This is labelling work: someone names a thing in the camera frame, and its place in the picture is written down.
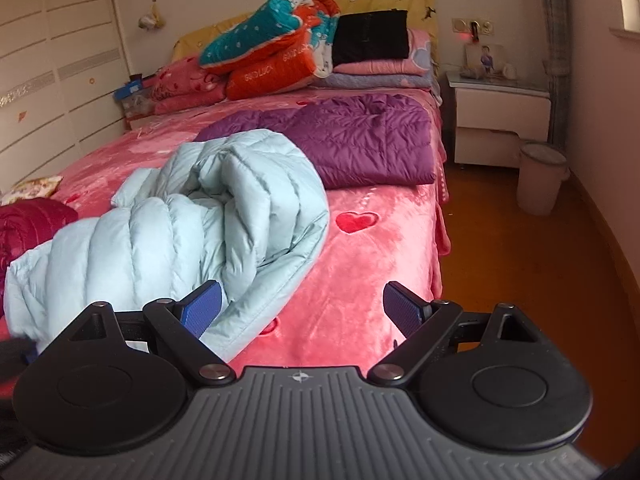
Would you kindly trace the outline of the black folded garment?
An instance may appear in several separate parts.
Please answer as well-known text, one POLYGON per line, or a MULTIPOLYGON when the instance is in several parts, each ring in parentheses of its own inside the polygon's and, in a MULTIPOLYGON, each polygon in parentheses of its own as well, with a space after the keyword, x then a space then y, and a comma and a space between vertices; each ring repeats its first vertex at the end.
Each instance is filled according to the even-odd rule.
POLYGON ((408 58, 407 18, 408 12, 398 9, 342 15, 333 38, 333 65, 408 58))

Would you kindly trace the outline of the teal orange folded quilt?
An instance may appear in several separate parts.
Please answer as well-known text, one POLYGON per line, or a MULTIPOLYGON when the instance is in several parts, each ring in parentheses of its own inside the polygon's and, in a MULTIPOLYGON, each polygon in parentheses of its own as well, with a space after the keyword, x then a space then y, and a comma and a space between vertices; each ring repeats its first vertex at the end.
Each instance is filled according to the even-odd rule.
POLYGON ((204 48, 203 70, 230 100, 289 92, 329 77, 340 8, 334 0, 267 0, 204 48))

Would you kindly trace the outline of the floral small cushion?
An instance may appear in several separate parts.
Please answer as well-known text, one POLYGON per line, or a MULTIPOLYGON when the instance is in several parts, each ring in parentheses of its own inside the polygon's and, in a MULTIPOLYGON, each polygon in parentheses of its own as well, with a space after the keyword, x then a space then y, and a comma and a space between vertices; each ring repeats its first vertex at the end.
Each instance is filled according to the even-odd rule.
POLYGON ((1 205, 11 205, 21 200, 49 198, 58 190, 62 181, 62 176, 50 176, 17 183, 1 196, 1 205))

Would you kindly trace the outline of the white nightstand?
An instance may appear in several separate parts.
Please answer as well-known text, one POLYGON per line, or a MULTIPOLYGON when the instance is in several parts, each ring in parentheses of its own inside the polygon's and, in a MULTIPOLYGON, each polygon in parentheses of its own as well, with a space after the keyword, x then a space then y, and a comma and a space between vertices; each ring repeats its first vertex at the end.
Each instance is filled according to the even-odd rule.
POLYGON ((454 161, 460 165, 516 168, 520 147, 548 139, 549 92, 521 81, 447 74, 454 100, 454 161))

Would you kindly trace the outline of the lavender folded blanket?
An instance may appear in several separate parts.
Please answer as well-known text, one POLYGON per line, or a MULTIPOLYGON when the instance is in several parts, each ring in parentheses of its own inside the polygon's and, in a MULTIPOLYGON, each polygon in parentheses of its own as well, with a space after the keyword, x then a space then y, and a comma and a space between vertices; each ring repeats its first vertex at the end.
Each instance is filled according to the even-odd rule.
POLYGON ((439 84, 431 73, 423 76, 389 74, 389 75, 351 75, 332 73, 329 77, 316 79, 314 88, 334 89, 373 89, 373 88, 408 88, 427 89, 439 92, 439 84))

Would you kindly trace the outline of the pink heart pillow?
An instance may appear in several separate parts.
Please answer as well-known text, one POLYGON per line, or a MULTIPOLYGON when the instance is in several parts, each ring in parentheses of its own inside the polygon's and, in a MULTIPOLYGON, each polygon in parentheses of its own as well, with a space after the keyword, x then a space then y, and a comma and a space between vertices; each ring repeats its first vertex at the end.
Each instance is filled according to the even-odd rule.
POLYGON ((197 55, 172 62, 155 75, 151 91, 154 114, 219 103, 226 98, 226 85, 226 78, 204 70, 197 55))

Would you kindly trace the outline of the dark red down jacket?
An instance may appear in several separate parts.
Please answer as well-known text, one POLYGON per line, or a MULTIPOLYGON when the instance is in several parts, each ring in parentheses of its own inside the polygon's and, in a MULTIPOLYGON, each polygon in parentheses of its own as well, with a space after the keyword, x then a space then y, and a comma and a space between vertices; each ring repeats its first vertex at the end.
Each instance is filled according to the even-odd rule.
POLYGON ((47 257, 58 231, 79 219, 70 206, 50 198, 1 207, 1 316, 9 319, 19 278, 47 257))

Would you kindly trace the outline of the light blue down jacket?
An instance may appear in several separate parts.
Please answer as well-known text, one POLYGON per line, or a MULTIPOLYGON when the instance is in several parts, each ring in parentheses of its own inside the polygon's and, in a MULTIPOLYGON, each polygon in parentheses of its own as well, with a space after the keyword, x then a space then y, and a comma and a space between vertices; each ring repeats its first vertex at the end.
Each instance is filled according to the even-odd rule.
POLYGON ((44 348, 92 302, 138 310, 213 280, 222 307, 202 341, 232 360, 314 266, 329 220, 317 171, 283 134, 182 144, 163 167, 134 170, 105 214, 56 233, 17 280, 6 325, 44 348))

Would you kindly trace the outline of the yellow headboard cover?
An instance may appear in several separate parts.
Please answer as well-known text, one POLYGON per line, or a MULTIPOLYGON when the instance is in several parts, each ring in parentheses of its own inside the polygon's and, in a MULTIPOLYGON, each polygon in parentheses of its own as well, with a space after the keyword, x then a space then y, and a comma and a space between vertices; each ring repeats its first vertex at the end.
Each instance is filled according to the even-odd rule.
MULTIPOLYGON (((334 0, 341 14, 356 14, 390 9, 406 10, 407 25, 428 33, 431 43, 431 57, 434 65, 439 62, 438 24, 435 0, 334 0)), ((233 26, 246 20, 252 11, 227 18, 216 24, 194 30, 180 37, 171 53, 171 62, 201 52, 213 39, 233 26)))

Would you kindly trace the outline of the framed photo on nightstand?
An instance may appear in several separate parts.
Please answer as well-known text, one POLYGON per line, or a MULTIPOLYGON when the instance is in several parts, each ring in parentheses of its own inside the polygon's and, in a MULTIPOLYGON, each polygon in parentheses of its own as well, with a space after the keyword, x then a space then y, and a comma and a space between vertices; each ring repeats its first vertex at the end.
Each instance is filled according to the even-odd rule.
POLYGON ((501 77, 508 62, 501 44, 476 42, 464 47, 465 67, 481 77, 501 77))

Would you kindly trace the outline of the pink heart bed blanket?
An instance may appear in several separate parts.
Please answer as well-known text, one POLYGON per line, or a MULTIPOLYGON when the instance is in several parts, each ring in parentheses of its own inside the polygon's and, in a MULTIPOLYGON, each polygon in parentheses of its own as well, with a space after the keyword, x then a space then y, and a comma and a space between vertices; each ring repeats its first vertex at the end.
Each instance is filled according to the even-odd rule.
POLYGON ((382 290, 442 293, 439 106, 426 90, 299 91, 129 133, 67 169, 77 220, 6 270, 1 325, 43 350, 117 311, 218 282, 203 344, 247 365, 369 368, 398 331, 382 290))

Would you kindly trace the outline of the wall hanging ornament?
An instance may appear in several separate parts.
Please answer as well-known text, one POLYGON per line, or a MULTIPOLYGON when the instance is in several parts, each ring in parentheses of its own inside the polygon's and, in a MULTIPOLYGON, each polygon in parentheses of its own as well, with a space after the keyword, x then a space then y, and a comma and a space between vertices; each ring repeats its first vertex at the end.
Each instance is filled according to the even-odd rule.
POLYGON ((138 19, 138 27, 142 30, 159 30, 165 26, 166 22, 158 10, 157 0, 151 0, 148 13, 138 19))

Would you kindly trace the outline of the grey checked curtain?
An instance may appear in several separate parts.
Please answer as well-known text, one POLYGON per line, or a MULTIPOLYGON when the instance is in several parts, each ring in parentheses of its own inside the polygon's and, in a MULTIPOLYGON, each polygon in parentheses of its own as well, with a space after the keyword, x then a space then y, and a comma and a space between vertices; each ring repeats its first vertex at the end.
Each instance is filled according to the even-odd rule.
POLYGON ((562 151, 566 148, 568 116, 570 116, 570 83, 572 82, 572 30, 570 0, 542 0, 548 44, 548 60, 544 61, 551 98, 548 142, 562 151))

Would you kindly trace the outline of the beige waste bin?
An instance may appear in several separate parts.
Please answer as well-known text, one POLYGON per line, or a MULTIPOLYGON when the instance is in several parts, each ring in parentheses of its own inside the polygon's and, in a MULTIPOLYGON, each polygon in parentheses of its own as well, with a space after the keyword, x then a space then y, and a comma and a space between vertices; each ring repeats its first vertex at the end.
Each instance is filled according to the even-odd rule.
POLYGON ((566 156, 553 145, 529 141, 520 147, 516 201, 521 210, 548 216, 570 170, 566 156))

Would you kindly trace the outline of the wall socket with charger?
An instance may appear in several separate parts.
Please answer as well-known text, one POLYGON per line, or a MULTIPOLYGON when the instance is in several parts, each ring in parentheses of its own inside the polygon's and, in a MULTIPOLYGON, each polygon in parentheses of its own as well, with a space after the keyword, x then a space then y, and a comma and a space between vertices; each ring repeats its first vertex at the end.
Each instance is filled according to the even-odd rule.
POLYGON ((467 20, 466 18, 453 18, 451 20, 452 31, 463 39, 473 44, 480 42, 483 36, 494 34, 494 24, 487 20, 467 20))

